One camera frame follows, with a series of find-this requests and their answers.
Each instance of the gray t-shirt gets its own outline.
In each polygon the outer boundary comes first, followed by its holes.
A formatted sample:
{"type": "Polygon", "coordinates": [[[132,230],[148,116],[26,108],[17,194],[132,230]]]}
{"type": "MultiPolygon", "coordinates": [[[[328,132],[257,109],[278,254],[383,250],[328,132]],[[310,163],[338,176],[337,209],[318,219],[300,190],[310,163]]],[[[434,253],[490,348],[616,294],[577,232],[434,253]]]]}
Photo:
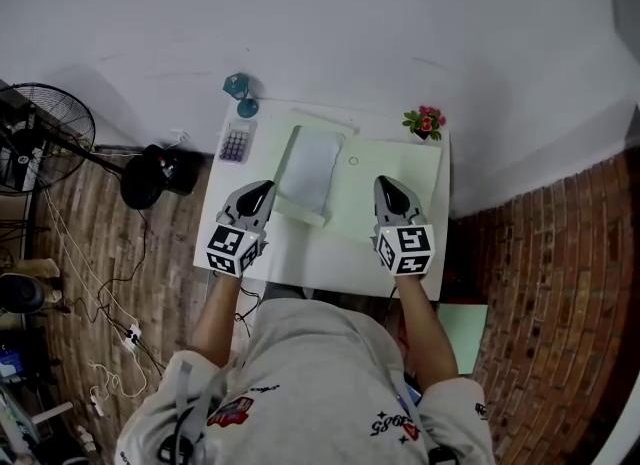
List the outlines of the gray t-shirt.
{"type": "MultiPolygon", "coordinates": [[[[425,464],[439,446],[463,464],[495,463],[480,385],[441,382],[417,410],[407,406],[400,352],[362,314],[311,300],[269,300],[237,364],[203,428],[207,463],[425,464]]],[[[218,371],[197,353],[177,352],[158,391],[124,427],[116,463],[156,463],[175,430],[179,389],[193,401],[218,371]],[[180,384],[183,362],[192,366],[188,385],[180,384]]]]}

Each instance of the red graphic on shirt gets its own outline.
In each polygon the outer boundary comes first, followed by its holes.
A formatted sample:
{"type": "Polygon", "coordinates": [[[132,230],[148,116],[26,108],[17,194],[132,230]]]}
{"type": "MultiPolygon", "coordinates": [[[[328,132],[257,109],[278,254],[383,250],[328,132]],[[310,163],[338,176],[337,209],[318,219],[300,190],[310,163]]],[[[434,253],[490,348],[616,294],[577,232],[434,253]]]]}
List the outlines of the red graphic on shirt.
{"type": "Polygon", "coordinates": [[[402,426],[405,430],[405,432],[407,433],[407,435],[409,435],[411,437],[411,440],[418,440],[418,428],[415,427],[413,424],[405,424],[404,426],[402,426]]]}
{"type": "Polygon", "coordinates": [[[253,404],[253,399],[240,397],[229,404],[224,405],[214,413],[207,421],[207,426],[218,424],[226,428],[229,424],[242,424],[247,420],[249,408],[253,404]]]}

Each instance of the white table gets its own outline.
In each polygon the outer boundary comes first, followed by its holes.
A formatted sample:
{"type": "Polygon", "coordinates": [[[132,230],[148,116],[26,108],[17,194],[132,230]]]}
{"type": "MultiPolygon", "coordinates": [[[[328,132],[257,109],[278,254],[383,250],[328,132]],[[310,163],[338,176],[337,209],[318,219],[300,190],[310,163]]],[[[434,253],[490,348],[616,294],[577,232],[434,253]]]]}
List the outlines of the white table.
{"type": "MultiPolygon", "coordinates": [[[[213,234],[216,214],[232,191],[250,182],[263,180],[261,169],[267,164],[270,132],[292,109],[353,127],[364,138],[413,143],[420,141],[400,125],[402,115],[394,119],[315,104],[260,101],[260,111],[253,119],[257,125],[247,161],[240,165],[219,161],[216,153],[200,217],[194,265],[210,269],[205,250],[213,234]]],[[[236,103],[233,102],[227,111],[224,128],[227,122],[236,118],[236,103]]],[[[222,138],[216,150],[220,148],[222,138]]],[[[438,179],[428,210],[429,223],[434,226],[436,255],[423,280],[429,298],[438,300],[449,216],[449,133],[445,129],[442,141],[428,140],[427,143],[429,145],[425,146],[442,148],[438,179]]],[[[373,205],[373,186],[371,191],[373,205]]],[[[337,234],[285,218],[276,212],[271,213],[265,230],[269,245],[249,267],[245,277],[329,291],[389,296],[393,279],[380,265],[371,245],[343,239],[337,234]]]]}

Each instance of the black and white marker cube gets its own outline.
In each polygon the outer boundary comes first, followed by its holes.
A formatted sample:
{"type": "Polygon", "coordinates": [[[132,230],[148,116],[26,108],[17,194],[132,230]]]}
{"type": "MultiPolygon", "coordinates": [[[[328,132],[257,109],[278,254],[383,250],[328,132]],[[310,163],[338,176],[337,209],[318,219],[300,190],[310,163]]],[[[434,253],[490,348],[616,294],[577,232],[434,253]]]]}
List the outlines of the black and white marker cube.
{"type": "Polygon", "coordinates": [[[209,266],[239,277],[260,255],[260,246],[259,234],[216,223],[206,251],[209,266]]]}
{"type": "Polygon", "coordinates": [[[392,275],[424,275],[435,255],[433,226],[380,227],[376,251],[392,275]]]}

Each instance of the white paper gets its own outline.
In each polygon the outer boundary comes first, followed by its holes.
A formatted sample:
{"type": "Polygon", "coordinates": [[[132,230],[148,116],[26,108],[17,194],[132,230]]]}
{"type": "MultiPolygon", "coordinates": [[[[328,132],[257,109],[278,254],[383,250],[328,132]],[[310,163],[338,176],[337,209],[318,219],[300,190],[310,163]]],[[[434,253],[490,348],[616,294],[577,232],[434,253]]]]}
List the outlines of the white paper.
{"type": "Polygon", "coordinates": [[[289,157],[278,180],[278,194],[322,216],[345,137],[333,131],[298,126],[291,140],[289,157]]]}

